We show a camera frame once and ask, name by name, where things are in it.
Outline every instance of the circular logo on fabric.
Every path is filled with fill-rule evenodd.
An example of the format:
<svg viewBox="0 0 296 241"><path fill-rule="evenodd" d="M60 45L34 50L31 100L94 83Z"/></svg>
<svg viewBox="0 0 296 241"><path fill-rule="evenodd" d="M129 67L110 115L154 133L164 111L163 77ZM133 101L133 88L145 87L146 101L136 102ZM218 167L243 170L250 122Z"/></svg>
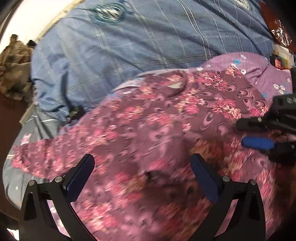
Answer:
<svg viewBox="0 0 296 241"><path fill-rule="evenodd" d="M234 0L234 2L236 2L238 6L244 7L245 9L250 10L250 5L247 0Z"/></svg>
<svg viewBox="0 0 296 241"><path fill-rule="evenodd" d="M117 23L124 18L126 8L121 3L96 5L92 12L93 20L102 23Z"/></svg>

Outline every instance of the camouflage fabric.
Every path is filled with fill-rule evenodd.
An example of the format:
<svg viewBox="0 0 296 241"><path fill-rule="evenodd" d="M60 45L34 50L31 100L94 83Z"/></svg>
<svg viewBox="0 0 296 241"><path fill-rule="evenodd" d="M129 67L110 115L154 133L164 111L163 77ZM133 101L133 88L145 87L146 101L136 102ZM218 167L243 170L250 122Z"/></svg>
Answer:
<svg viewBox="0 0 296 241"><path fill-rule="evenodd" d="M33 48L17 41L17 35L13 34L10 44L0 54L0 91L6 97L21 100L32 95L29 82L32 52Z"/></svg>

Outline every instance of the purple floral fabric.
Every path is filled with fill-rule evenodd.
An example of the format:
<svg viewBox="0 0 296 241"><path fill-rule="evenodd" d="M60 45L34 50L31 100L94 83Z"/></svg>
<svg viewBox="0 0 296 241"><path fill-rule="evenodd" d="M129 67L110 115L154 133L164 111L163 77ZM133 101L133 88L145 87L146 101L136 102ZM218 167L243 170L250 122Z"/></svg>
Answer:
<svg viewBox="0 0 296 241"><path fill-rule="evenodd" d="M243 148L247 133L234 127L267 110L234 65L148 75L140 88L87 113L64 135L16 147L12 164L53 179L90 153L95 169L72 205L98 240L187 240L212 207L189 166L190 153L200 153L222 175L257 180L269 236L289 208L292 172ZM266 135L287 140L275 131ZM234 203L219 233L233 210Z"/></svg>

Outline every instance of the blue plaid fabric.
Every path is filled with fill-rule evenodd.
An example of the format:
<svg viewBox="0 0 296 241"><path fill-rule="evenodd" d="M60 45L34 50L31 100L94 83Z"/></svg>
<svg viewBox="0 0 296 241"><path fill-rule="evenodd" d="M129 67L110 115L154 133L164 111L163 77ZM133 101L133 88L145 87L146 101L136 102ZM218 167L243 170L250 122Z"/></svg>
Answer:
<svg viewBox="0 0 296 241"><path fill-rule="evenodd" d="M256 0L86 0L37 45L31 77L40 108L65 121L141 72L242 51L273 52Z"/></svg>

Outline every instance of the blue gripper pad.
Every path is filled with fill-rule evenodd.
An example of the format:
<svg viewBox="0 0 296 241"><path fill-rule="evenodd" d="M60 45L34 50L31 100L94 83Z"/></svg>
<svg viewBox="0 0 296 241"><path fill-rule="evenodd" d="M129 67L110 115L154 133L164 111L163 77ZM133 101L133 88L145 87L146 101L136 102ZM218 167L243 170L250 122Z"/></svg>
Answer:
<svg viewBox="0 0 296 241"><path fill-rule="evenodd" d="M274 148L274 143L264 137L245 137L242 139L242 146L257 150L269 151Z"/></svg>
<svg viewBox="0 0 296 241"><path fill-rule="evenodd" d="M192 155L190 160L191 169L198 184L206 197L216 203L219 199L220 185L222 185L221 176L205 162L200 154Z"/></svg>

